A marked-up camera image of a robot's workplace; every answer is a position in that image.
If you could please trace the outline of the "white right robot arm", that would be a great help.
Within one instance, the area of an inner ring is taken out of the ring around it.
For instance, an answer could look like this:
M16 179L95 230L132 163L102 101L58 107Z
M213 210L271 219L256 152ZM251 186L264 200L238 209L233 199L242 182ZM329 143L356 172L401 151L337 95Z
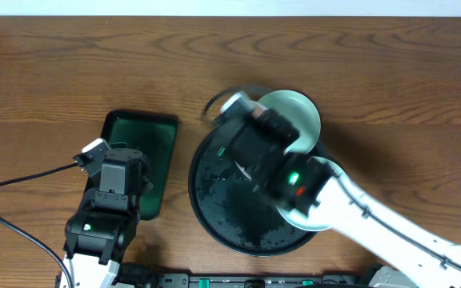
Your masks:
M251 180L253 190L301 230L343 234L390 263L418 287L461 287L461 246L417 226L372 198L331 160L311 155L313 118L223 112L214 144Z

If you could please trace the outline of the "white round plate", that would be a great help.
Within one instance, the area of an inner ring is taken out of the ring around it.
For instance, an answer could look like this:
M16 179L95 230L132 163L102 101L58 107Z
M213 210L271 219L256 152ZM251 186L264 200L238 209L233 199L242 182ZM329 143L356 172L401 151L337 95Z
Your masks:
M240 172L248 179L248 180L252 180L251 176L246 172L245 168L243 168L242 166L240 166L236 161L235 161L235 165L238 167L238 169L240 170Z

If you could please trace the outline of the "dark green rectangular water tray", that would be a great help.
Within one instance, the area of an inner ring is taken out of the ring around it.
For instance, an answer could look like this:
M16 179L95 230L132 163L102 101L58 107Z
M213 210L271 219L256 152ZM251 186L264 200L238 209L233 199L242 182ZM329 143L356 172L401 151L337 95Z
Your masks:
M177 131L178 117L173 114L112 110L106 115L101 138L111 147L139 150L148 158L150 171L146 176L153 188L140 199L143 221L159 215Z

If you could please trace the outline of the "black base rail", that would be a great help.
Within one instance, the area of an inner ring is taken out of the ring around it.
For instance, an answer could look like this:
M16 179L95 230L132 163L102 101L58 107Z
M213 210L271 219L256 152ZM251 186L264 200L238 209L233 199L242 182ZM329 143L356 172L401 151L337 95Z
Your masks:
M115 287L144 287L139 284L116 284ZM321 277L287 276L229 276L160 274L156 284L145 287L158 288L296 288L296 287L367 287L360 277L326 275Z

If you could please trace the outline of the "round black tray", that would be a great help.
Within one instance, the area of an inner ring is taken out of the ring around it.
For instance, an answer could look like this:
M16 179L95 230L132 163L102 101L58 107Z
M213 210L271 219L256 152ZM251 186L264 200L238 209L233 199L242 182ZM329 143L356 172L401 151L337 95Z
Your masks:
M308 243L315 232L300 230L269 206L227 158L218 155L210 132L190 165L188 191L194 214L217 242L240 254L270 257Z

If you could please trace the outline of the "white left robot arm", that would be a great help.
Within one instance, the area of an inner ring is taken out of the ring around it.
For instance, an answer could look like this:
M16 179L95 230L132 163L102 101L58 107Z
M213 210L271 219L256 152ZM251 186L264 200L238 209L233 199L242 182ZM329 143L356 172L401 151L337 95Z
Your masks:
M150 181L139 150L94 148L74 156L94 186L86 190L65 228L66 270L57 287L110 287L139 221L140 198Z

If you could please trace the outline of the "mint plate with green stain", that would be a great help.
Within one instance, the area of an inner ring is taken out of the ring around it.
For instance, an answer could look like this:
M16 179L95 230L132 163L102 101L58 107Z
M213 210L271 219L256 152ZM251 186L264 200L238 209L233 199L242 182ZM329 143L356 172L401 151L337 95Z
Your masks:
M312 157L315 161L320 164L328 164L329 167L338 175L344 174L344 170L335 162L331 161L330 159L313 156ZM315 220L314 217L308 218L301 212L297 210L285 210L279 206L277 206L277 211L280 213L282 218L300 230L305 230L309 232L319 232L324 230L329 230L331 227Z

